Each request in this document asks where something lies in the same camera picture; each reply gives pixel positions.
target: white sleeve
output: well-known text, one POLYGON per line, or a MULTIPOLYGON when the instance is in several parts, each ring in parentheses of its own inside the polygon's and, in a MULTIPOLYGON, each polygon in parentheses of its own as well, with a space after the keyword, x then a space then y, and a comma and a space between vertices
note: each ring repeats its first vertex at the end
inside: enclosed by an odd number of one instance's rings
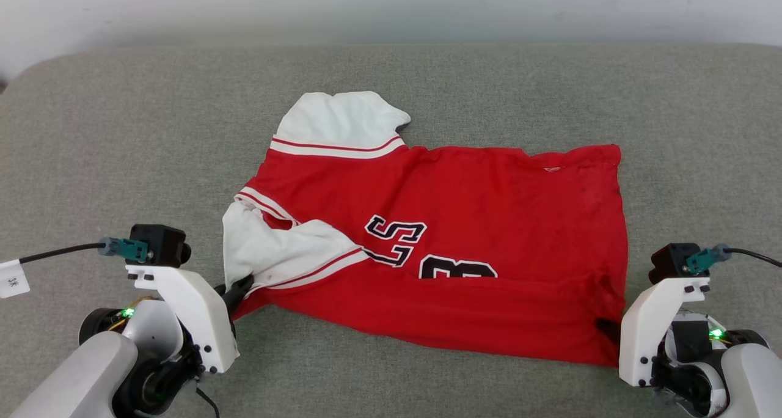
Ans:
POLYGON ((318 281, 368 256, 324 221, 272 229, 259 208, 237 200, 223 215, 225 284, 252 274, 252 289, 290 288, 318 281))
POLYGON ((282 118, 272 149, 296 153, 297 148, 333 150, 377 150, 398 141, 400 126, 410 116, 383 100, 375 92, 345 92, 303 95, 282 118))

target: printed number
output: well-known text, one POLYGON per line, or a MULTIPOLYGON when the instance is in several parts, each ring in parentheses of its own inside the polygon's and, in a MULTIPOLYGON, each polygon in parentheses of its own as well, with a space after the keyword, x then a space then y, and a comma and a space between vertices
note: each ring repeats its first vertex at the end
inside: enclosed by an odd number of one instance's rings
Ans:
MULTIPOLYGON (((400 242, 416 243, 421 240, 421 236, 424 234, 424 231, 426 231, 426 225, 422 222, 399 221, 392 221, 390 224, 386 225, 386 220, 383 217, 372 215, 372 218, 366 226, 364 226, 364 230, 381 240, 394 240, 396 239, 397 234, 399 234, 400 242)), ((377 260, 377 262, 389 264, 392 267, 401 267, 413 252, 413 246, 394 244, 391 247, 391 251, 396 253, 396 256, 385 256, 384 254, 378 254, 364 248, 364 252, 367 256, 377 260)))
POLYGON ((428 254, 421 259, 418 276, 421 279, 435 279, 438 273, 447 277, 497 277, 497 272, 485 262, 455 260, 428 254))

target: gray fabric surface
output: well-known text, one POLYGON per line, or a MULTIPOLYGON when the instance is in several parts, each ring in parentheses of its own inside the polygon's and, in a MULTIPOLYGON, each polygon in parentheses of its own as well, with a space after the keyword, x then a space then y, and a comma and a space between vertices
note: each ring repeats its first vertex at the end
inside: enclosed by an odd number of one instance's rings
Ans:
MULTIPOLYGON (((408 145, 618 143, 629 302, 669 242, 782 257, 782 50, 528 45, 143 49, 36 65, 0 95, 0 260, 158 222, 187 231, 187 269, 217 284, 221 215, 313 90, 375 90, 413 117, 408 145)), ((140 295, 97 254, 26 268, 32 291, 0 301, 0 416, 76 348, 87 313, 140 295)), ((738 257, 713 276, 693 308, 782 346, 780 270, 738 257)), ((228 418, 682 416, 609 368, 422 348, 276 307, 237 330, 242 356, 203 385, 228 418)), ((212 416, 198 398, 179 406, 171 416, 212 416)))

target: red jersey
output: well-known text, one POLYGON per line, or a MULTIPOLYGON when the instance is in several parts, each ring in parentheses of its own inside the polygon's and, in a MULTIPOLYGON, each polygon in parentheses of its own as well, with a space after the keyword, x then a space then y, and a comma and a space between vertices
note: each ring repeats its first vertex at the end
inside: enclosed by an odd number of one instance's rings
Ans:
POLYGON ((302 96, 224 216, 237 316, 274 303, 438 348, 617 365, 627 236, 616 145, 407 147, 373 92, 302 96))

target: red and white stripe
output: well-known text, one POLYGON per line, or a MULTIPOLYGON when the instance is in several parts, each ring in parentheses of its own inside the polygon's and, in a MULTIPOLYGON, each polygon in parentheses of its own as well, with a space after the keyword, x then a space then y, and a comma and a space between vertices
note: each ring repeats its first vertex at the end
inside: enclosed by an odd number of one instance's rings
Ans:
POLYGON ((235 198, 255 205, 261 209, 262 212, 268 213, 274 218, 284 221, 291 221, 294 226, 298 226, 300 224, 299 221, 295 220, 295 218, 291 216, 290 213, 286 212, 282 206, 277 204, 276 201, 272 200, 266 195, 263 195, 256 189, 252 189, 252 187, 245 187, 244 189, 240 190, 239 193, 235 195, 235 198))
POLYGON ((392 137, 387 142, 375 148, 351 148, 347 146, 296 143, 274 136, 273 139, 271 139, 270 148, 293 155, 321 155, 337 156, 341 158, 370 159, 389 154, 404 145, 402 137, 400 136, 392 137))
POLYGON ((316 270, 305 273, 304 275, 296 276, 295 278, 279 282, 279 284, 274 284, 270 287, 265 287, 263 284, 253 285, 245 298, 248 298, 252 292, 259 290, 260 288, 268 288, 269 290, 286 290, 288 288, 296 288, 302 287, 303 285, 312 284, 312 282, 318 282, 321 279, 325 279, 334 273, 337 273, 337 271, 340 271, 343 268, 349 267, 353 264, 358 264, 359 262, 362 262, 366 259, 369 259, 369 256, 367 256, 367 254, 364 253, 360 247, 355 248, 354 250, 335 257, 324 265, 318 267, 316 270))

